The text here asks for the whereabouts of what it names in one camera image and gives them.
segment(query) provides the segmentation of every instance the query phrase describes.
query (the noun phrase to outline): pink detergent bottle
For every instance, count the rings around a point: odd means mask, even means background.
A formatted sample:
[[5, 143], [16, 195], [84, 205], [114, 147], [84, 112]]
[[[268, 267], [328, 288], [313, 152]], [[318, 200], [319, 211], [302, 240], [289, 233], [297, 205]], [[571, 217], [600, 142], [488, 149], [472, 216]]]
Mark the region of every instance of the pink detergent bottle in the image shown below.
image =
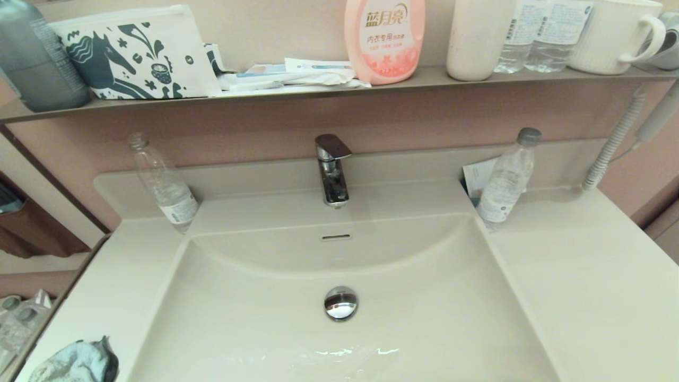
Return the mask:
[[356, 74], [373, 85], [410, 77], [420, 60], [424, 0], [347, 0], [344, 41]]

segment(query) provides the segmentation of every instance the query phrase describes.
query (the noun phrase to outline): chrome faucet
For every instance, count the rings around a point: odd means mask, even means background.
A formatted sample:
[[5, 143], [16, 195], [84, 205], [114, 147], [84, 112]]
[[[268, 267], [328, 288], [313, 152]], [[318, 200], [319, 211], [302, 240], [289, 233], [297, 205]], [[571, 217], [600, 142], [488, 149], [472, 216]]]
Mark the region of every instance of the chrome faucet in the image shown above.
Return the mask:
[[323, 134], [316, 137], [316, 155], [323, 181], [323, 201], [332, 208], [342, 208], [349, 201], [340, 159], [351, 154], [349, 147], [337, 135]]

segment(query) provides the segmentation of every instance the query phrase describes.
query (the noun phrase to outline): gray bottle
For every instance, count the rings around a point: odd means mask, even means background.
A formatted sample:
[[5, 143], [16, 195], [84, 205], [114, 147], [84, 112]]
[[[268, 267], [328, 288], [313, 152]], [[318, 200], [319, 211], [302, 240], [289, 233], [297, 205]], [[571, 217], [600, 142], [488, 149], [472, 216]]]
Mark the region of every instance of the gray bottle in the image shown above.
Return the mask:
[[0, 75], [35, 112], [90, 101], [54, 31], [35, 6], [21, 0], [0, 0]]

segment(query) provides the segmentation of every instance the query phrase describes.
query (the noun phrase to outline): wall shelf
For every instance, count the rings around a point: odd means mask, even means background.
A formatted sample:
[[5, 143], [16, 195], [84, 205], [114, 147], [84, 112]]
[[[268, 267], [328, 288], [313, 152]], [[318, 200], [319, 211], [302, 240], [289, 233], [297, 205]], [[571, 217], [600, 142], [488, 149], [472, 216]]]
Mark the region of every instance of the wall shelf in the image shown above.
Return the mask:
[[420, 67], [410, 79], [398, 84], [375, 86], [370, 89], [357, 90], [328, 90], [322, 92], [261, 94], [242, 97], [192, 98], [174, 100], [101, 100], [94, 99], [89, 104], [78, 109], [64, 109], [33, 113], [18, 99], [0, 106], [0, 124], [26, 122], [48, 118], [82, 116], [110, 111], [129, 111], [140, 109], [157, 109], [163, 107], [180, 107], [192, 105], [218, 105], [226, 103], [277, 101], [293, 99], [314, 99], [328, 97], [348, 97], [371, 94], [388, 94], [400, 92], [421, 92], [427, 90], [448, 90], [461, 88], [484, 88], [497, 86], [518, 86], [526, 84], [556, 84], [577, 82], [622, 82], [622, 81], [673, 81], [679, 79], [679, 71], [642, 70], [630, 68], [621, 75], [596, 75], [583, 73], [567, 68], [559, 73], [536, 73], [523, 70], [514, 74], [495, 73], [491, 78], [481, 82], [461, 82], [450, 78], [445, 67]]

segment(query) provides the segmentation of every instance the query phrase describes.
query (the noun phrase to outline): white sink basin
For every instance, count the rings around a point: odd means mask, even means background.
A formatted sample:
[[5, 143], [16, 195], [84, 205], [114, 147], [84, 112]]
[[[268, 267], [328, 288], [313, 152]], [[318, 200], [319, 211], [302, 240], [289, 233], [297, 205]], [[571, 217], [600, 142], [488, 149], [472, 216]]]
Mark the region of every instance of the white sink basin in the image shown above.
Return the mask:
[[[200, 235], [180, 256], [132, 381], [558, 380], [471, 214]], [[339, 285], [359, 296], [340, 323]]]

